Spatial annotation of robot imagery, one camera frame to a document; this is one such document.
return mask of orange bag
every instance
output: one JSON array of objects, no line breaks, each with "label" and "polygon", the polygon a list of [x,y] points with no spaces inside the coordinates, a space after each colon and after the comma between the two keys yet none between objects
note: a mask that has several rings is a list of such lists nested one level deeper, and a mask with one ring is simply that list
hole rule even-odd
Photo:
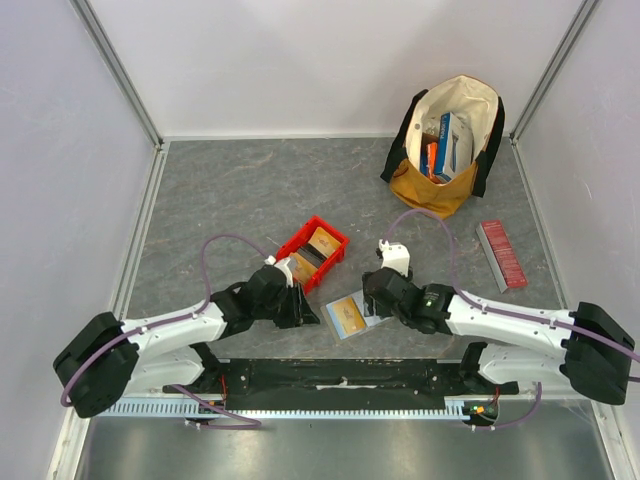
[{"label": "orange bag", "polygon": [[[473,132],[474,161],[449,183],[437,185],[419,170],[423,122],[453,112]],[[474,195],[482,197],[504,130],[504,106],[496,91],[466,75],[423,90],[411,102],[380,175],[411,207],[447,218]]]}]

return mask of red plastic crate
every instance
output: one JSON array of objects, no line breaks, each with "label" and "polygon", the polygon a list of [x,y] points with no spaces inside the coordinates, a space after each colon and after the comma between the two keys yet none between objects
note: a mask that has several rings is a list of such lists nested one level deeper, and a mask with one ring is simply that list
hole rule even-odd
[{"label": "red plastic crate", "polygon": [[325,222],[322,218],[314,215],[309,219],[307,223],[305,223],[298,233],[296,233],[291,239],[285,243],[278,253],[276,254],[276,260],[282,260],[283,258],[288,257],[291,253],[296,252],[300,247],[305,245],[313,236],[313,232],[316,231],[316,228],[322,227],[327,233],[329,233],[333,238],[340,242],[340,246],[336,249],[335,252],[331,254],[329,258],[325,262],[320,265],[320,268],[314,273],[307,284],[304,286],[304,293],[309,293],[315,287],[320,285],[320,282],[327,274],[327,272],[333,267],[336,263],[341,262],[344,258],[344,253],[347,248],[347,244],[349,243],[349,238],[344,236],[338,230],[333,228],[327,222]]}]

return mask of metal frame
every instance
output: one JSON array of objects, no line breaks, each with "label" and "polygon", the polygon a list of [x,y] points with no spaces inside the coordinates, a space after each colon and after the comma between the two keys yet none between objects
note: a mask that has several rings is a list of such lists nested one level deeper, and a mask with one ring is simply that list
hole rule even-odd
[{"label": "metal frame", "polygon": [[100,20],[96,15],[95,10],[91,6],[89,0],[69,0],[73,7],[75,8],[80,20],[84,23],[91,39],[95,43],[100,55],[104,59],[107,64],[107,68],[113,75],[114,80],[120,87],[122,94],[125,96],[131,108],[135,112],[138,120],[140,121],[140,125],[143,130],[149,137],[149,140],[156,145],[161,146],[163,143],[162,136],[160,132],[156,128],[149,112],[145,108],[142,100],[140,99],[140,95],[136,91],[127,71],[124,68],[124,65],[120,61],[118,54],[116,53],[107,33],[105,32]]},{"label": "metal frame", "polygon": [[517,143],[522,133],[529,125],[531,121],[531,117],[533,117],[534,113],[542,103],[542,100],[547,94],[549,87],[558,76],[558,72],[562,65],[564,65],[569,53],[573,49],[573,46],[576,43],[576,40],[582,33],[585,25],[595,12],[597,5],[600,3],[600,0],[583,0],[582,4],[578,8],[578,11],[574,15],[571,20],[571,24],[569,28],[565,32],[562,40],[560,40],[560,44],[556,48],[556,51],[553,53],[547,68],[545,68],[542,77],[538,81],[536,88],[533,90],[529,101],[522,110],[520,117],[518,118],[513,131],[511,132],[511,140],[514,143]]},{"label": "metal frame", "polygon": [[118,287],[111,300],[111,305],[113,306],[112,311],[116,318],[124,318],[129,308],[131,292],[133,291],[133,285],[138,273],[138,265],[142,257],[142,249],[144,248],[144,242],[147,238],[147,231],[151,223],[151,215],[158,196],[158,190],[160,189],[160,181],[162,180],[162,173],[164,172],[168,152],[169,144],[164,144],[163,147],[156,149],[156,154],[149,170],[147,183],[138,210],[138,217],[129,243],[129,251],[122,267]]},{"label": "metal frame", "polygon": [[[464,400],[447,398],[443,409],[420,410],[345,410],[339,412],[342,420],[469,420],[469,415],[462,411]],[[249,418],[272,419],[306,419],[323,420],[336,418],[336,412],[331,410],[313,410],[301,412],[299,410],[229,410],[237,415]],[[220,418],[213,412],[203,412],[197,402],[190,398],[169,397],[127,397],[120,399],[115,405],[101,413],[99,417],[135,417],[135,418]]]},{"label": "metal frame", "polygon": [[[512,138],[511,144],[513,152],[515,154],[516,163],[520,170],[520,176],[527,192],[527,198],[531,205],[531,211],[538,228],[538,234],[542,240],[542,246],[544,249],[547,263],[549,264],[549,271],[551,272],[551,278],[553,279],[558,300],[563,308],[567,308],[567,300],[564,288],[564,282],[558,274],[557,261],[553,254],[551,247],[551,241],[547,235],[547,229],[545,228],[544,219],[540,216],[537,208],[536,198],[531,190],[529,180],[527,177],[527,171],[522,161],[522,155],[518,149],[518,143]],[[598,402],[591,402],[591,407],[595,414],[598,430],[602,438],[607,457],[609,458],[609,464],[616,480],[640,480],[640,470],[638,466],[638,459],[635,456],[634,446],[631,445],[630,433],[626,427],[626,420],[624,418],[624,412],[621,407],[612,407],[611,405],[605,405]]]},{"label": "metal frame", "polygon": [[[122,266],[120,281],[110,302],[112,311],[118,318],[124,318],[129,306],[168,150],[168,144],[156,149],[153,163],[147,175],[146,187],[138,209],[138,218],[131,236],[127,256]],[[89,430],[89,423],[89,419],[81,419],[72,408],[67,410],[54,454],[49,464],[47,480],[67,480],[75,477],[82,448]]]}]

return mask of floor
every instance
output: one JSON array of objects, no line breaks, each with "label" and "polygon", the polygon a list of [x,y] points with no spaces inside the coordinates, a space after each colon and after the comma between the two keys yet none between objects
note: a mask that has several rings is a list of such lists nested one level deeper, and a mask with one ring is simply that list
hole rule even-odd
[{"label": "floor", "polygon": [[[275,254],[312,215],[351,242],[343,263],[308,296],[312,307],[362,288],[361,275],[380,266],[378,239],[407,207],[389,190],[382,172],[389,138],[174,142],[147,234],[128,316],[139,318],[201,301],[198,254],[216,233],[245,235]],[[527,288],[500,294],[475,229],[500,219],[529,280]],[[499,150],[484,198],[471,197],[448,220],[459,245],[458,274],[469,291],[539,308],[559,302],[542,244],[507,139]],[[427,218],[408,218],[396,230],[412,256],[417,284],[450,283],[446,238]],[[248,279],[259,256],[235,240],[210,245],[215,289]],[[460,358],[465,339],[426,336],[387,322],[337,343],[326,325],[278,330],[256,322],[246,333],[212,344],[220,357],[430,357]]]},{"label": "floor", "polygon": [[[359,290],[362,272],[379,267],[378,239],[407,209],[379,178],[390,143],[388,138],[172,143],[128,317],[201,301],[198,252],[207,237],[239,233],[275,253],[312,215],[351,239],[344,262],[309,295],[312,307],[318,311]],[[475,235],[478,223],[491,219],[503,222],[528,287],[499,293]],[[526,306],[559,306],[506,139],[485,198],[470,198],[447,222],[459,244],[465,289]],[[446,239],[434,221],[409,218],[394,240],[409,248],[416,283],[450,283]],[[214,242],[207,263],[214,289],[247,279],[261,266],[254,251],[231,240]],[[422,335],[395,320],[343,342],[325,324],[283,331],[262,321],[211,347],[223,358],[456,359],[467,342]],[[502,421],[529,408],[526,401],[501,403],[506,405]],[[415,420],[273,420],[266,427],[197,432],[175,420],[96,418],[76,478],[612,478],[586,401],[545,401],[525,427],[489,435]]]}]

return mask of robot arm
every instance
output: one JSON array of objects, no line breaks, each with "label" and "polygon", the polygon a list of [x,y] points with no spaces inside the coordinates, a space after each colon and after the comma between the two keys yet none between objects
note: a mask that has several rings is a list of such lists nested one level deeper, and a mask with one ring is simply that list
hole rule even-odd
[{"label": "robot arm", "polygon": [[[78,415],[97,415],[122,395],[192,384],[204,370],[216,378],[220,364],[207,342],[244,332],[256,320],[272,320],[279,328],[320,323],[302,287],[293,283],[290,262],[271,261],[249,281],[214,293],[200,313],[198,304],[139,320],[120,322],[111,312],[94,317],[54,361],[63,385],[103,345],[127,332],[138,333],[102,355],[75,383],[69,398]],[[176,317],[186,319],[147,328]]]},{"label": "robot arm", "polygon": [[[393,315],[426,334],[471,335],[506,344],[482,342],[469,346],[461,369],[475,376],[475,381],[540,381],[545,390],[570,386],[593,400],[624,403],[631,359],[591,338],[554,327],[556,321],[577,325],[633,350],[633,339],[597,305],[581,303],[577,311],[539,310],[462,292],[481,305],[480,309],[452,287],[414,285],[410,281],[409,252],[404,246],[380,242],[379,253],[382,268],[363,276],[368,314]],[[499,315],[487,311],[487,307],[536,316],[548,324]]]}]

